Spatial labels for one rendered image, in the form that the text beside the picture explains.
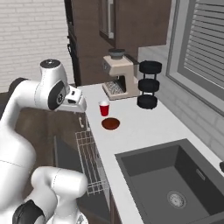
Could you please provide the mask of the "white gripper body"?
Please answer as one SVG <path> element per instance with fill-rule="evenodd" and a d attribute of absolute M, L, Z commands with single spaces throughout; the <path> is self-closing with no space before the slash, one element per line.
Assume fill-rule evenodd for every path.
<path fill-rule="evenodd" d="M 70 99 L 65 99 L 59 106 L 59 110 L 74 113 L 84 113 L 87 109 L 87 103 L 84 97 L 81 97 L 78 102 Z"/>

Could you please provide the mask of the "red plastic cup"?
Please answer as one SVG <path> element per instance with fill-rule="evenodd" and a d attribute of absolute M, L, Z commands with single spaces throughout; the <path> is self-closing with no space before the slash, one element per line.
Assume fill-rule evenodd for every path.
<path fill-rule="evenodd" d="M 108 101 L 100 101 L 99 107 L 101 111 L 102 116 L 108 116 L 109 115 L 109 102 Z"/>

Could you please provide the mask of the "brown bowl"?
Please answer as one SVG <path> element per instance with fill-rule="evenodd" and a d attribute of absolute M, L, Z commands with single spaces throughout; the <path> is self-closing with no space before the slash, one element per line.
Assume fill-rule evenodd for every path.
<path fill-rule="evenodd" d="M 105 118 L 101 125 L 106 130 L 115 130 L 119 127 L 120 121 L 114 117 Z"/>

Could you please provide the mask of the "beige coffee machine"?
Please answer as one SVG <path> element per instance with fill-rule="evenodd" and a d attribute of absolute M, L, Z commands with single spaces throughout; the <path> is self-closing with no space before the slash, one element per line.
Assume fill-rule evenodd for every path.
<path fill-rule="evenodd" d="M 138 62 L 124 49 L 111 48 L 108 55 L 103 57 L 103 71 L 114 79 L 102 84 L 108 98 L 120 100 L 140 95 L 137 74 Z"/>

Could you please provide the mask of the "brown tall cabinet with oven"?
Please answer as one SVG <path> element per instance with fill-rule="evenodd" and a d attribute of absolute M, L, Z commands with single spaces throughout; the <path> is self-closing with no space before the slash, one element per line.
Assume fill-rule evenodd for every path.
<path fill-rule="evenodd" d="M 99 34 L 98 0 L 64 0 L 64 5 L 75 86 L 111 81 L 102 69 L 111 45 Z"/>

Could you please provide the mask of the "black tiered round stand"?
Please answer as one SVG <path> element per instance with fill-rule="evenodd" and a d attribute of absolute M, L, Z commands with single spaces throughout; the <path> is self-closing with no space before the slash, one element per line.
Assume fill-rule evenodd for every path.
<path fill-rule="evenodd" d="M 137 97 L 136 104 L 142 109 L 154 109 L 158 105 L 155 93 L 160 86 L 157 75 L 162 71 L 162 64 L 158 61 L 145 60 L 139 63 L 139 71 L 143 74 L 143 78 L 138 82 L 138 89 L 142 94 Z"/>

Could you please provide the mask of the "dark grey sink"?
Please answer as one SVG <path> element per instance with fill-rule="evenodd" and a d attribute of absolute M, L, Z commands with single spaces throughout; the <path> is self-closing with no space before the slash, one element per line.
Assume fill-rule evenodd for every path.
<path fill-rule="evenodd" d="M 188 140 L 115 157 L 144 224 L 224 224 L 224 177 Z"/>

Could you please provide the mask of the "window with grey blinds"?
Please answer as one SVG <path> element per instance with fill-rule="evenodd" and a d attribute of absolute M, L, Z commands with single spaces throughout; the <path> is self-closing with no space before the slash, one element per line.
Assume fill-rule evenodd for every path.
<path fill-rule="evenodd" d="M 166 74 L 224 116 L 224 0 L 177 0 Z"/>

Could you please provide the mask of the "brown wall cupboard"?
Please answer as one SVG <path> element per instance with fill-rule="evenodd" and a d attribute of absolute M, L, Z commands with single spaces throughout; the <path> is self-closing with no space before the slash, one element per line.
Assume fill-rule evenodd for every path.
<path fill-rule="evenodd" d="M 98 0 L 99 34 L 115 48 L 166 44 L 172 0 L 114 0 L 108 36 L 108 0 Z"/>

